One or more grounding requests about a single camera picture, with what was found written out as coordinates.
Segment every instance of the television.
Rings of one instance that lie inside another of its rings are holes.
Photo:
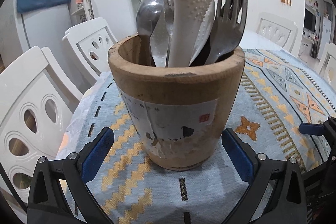
[[[310,11],[305,9],[304,12],[304,27],[313,33],[315,32],[315,25],[316,25],[316,16],[313,15]]]

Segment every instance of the wooden utensil holder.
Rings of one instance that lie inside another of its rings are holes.
[[[108,61],[143,149],[169,170],[188,170],[215,151],[231,112],[245,65],[237,48],[207,66],[157,68],[138,65],[141,40],[127,37]]]

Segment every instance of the table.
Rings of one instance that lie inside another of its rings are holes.
[[[257,34],[247,31],[241,47],[246,66],[226,127],[257,153],[277,160],[295,157],[302,172],[318,166],[330,147],[323,137],[300,134],[298,126],[336,117],[336,93],[314,71]],[[81,100],[57,159],[79,152],[105,126],[114,130],[115,143],[87,185],[115,223],[221,223],[248,186],[220,144],[209,160],[190,171],[173,172],[152,163],[108,72]],[[83,220],[64,190],[70,208]],[[262,214],[271,190],[269,185],[254,218]]]

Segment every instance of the orange star pattern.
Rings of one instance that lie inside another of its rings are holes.
[[[247,134],[254,142],[257,140],[256,131],[259,129],[260,124],[250,122],[244,116],[241,116],[241,126],[236,128],[236,133]]]

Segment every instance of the white chair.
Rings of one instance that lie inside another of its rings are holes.
[[[56,157],[72,117],[49,78],[66,99],[80,102],[83,94],[47,47],[29,49],[0,74],[1,163],[24,202],[37,160]]]
[[[323,50],[321,61],[316,69],[329,85],[336,90],[336,45],[326,44]]]
[[[100,73],[110,70],[107,55],[117,39],[102,17],[71,27],[63,41],[74,64],[90,84],[96,83]]]
[[[257,33],[291,52],[297,37],[296,24],[283,17],[267,12],[260,14]]]

